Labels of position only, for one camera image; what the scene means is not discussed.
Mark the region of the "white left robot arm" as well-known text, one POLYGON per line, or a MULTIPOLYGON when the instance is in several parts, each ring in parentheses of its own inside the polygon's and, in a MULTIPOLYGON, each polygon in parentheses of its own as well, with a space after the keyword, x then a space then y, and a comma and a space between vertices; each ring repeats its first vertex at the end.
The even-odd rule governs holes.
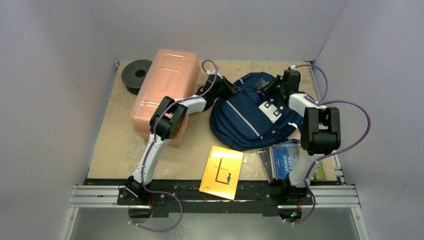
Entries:
POLYGON ((152 115, 150 134, 146 150, 133 174, 127 179, 125 189, 129 197, 138 205, 146 203, 149 194, 163 194, 150 190, 155 168, 162 152, 182 129, 184 118, 193 113, 201 113, 211 108, 216 99, 229 98, 240 91, 240 87, 229 82, 224 76, 210 74, 205 85, 197 92, 181 99, 165 96, 152 115))

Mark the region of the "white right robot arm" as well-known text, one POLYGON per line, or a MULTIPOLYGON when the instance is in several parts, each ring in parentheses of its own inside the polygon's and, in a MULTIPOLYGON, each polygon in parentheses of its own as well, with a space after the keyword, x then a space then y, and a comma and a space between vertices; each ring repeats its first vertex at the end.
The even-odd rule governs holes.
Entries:
POLYGON ((341 145, 340 111, 335 107, 319 105, 307 93, 299 91, 301 74, 296 65, 283 75, 259 88, 258 92, 273 100, 281 100, 302 116, 300 143, 302 152, 294 169, 288 174, 289 185, 280 196, 288 204, 300 198, 299 188, 307 188, 321 161, 341 145))

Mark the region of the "navy blue student backpack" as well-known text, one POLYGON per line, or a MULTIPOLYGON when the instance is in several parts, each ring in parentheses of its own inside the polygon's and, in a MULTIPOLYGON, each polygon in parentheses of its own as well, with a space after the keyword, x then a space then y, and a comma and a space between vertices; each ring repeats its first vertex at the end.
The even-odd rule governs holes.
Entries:
POLYGON ((302 130, 299 113, 260 92, 274 78, 266 72, 248 73, 234 83, 240 88, 237 93, 214 103, 209 126, 219 141, 230 149, 247 151, 287 142, 302 130))

